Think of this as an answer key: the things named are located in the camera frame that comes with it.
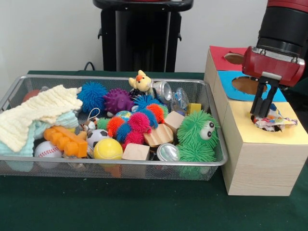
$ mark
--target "purple spiky ball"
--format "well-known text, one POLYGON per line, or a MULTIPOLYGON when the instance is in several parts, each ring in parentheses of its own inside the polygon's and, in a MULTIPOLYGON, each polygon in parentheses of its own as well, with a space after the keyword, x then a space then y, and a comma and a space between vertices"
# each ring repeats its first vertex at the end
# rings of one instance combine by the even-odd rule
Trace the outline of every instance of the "purple spiky ball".
POLYGON ((120 111, 131 111, 134 105, 134 102, 130 100, 129 93, 120 88, 110 90, 103 98, 105 110, 114 115, 120 111))

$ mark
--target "red panel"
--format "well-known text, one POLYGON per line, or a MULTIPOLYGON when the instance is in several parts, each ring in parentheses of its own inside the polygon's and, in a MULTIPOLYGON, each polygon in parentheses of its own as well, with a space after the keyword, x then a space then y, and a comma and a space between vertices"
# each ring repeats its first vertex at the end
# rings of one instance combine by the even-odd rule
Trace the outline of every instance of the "red panel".
POLYGON ((218 71, 242 71, 241 64, 232 64, 228 62, 224 56, 228 53, 237 53, 244 55, 247 48, 226 48, 210 46, 210 51, 214 60, 214 64, 218 71))
POLYGON ((308 0, 269 0, 268 7, 279 6, 308 13, 308 0))

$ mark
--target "wooden box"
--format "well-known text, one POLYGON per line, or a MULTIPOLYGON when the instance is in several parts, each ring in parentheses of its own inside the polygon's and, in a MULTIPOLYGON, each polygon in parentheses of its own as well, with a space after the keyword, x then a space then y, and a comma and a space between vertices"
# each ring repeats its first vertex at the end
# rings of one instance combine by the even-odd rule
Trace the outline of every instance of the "wooden box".
MULTIPOLYGON (((205 81, 210 84, 229 152, 222 167, 226 189, 228 195, 289 196, 308 156, 308 134, 299 121, 283 132, 257 128, 249 114, 252 101, 228 98, 219 71, 238 71, 241 65, 230 64, 224 56, 244 51, 211 47, 206 63, 205 81)), ((274 103, 284 117, 298 120, 288 102, 274 103)))

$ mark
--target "red spiky ball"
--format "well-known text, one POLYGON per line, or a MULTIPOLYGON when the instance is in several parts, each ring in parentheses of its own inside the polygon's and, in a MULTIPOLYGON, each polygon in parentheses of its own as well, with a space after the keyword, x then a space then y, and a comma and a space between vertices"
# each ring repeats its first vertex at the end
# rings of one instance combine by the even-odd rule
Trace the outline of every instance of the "red spiky ball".
POLYGON ((159 124, 165 123, 164 110, 158 104, 153 103, 153 104, 148 105, 146 108, 150 110, 151 112, 153 112, 159 124))
POLYGON ((150 120, 144 113, 136 112, 132 114, 128 120, 128 125, 132 131, 137 131, 141 134, 145 132, 151 133, 150 120))
POLYGON ((125 143, 122 146, 123 149, 125 149, 129 143, 143 144, 144 143, 143 134, 137 131, 131 131, 126 136, 125 143))

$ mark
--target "candy wrapper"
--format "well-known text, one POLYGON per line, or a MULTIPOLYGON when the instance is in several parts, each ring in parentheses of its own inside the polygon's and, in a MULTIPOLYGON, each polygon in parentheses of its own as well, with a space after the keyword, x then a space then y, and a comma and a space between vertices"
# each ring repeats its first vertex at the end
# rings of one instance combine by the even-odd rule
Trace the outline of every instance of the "candy wrapper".
POLYGON ((284 118, 273 103, 266 118, 251 115, 251 120, 258 128, 265 131, 282 131, 297 125, 296 119, 284 118))

